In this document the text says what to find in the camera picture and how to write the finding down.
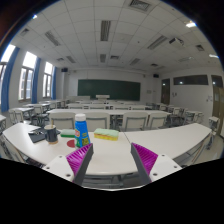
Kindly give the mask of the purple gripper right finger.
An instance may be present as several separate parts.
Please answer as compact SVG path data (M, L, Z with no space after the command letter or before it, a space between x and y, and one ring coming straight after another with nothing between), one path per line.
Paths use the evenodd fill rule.
M131 144L131 154L142 185L147 185L181 170L181 167L167 155L158 155L136 143Z

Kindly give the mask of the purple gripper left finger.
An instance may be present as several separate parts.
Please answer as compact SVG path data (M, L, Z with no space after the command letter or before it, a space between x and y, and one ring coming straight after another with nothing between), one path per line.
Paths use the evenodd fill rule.
M92 155L93 144L90 143L67 156L55 157L43 170L81 186Z

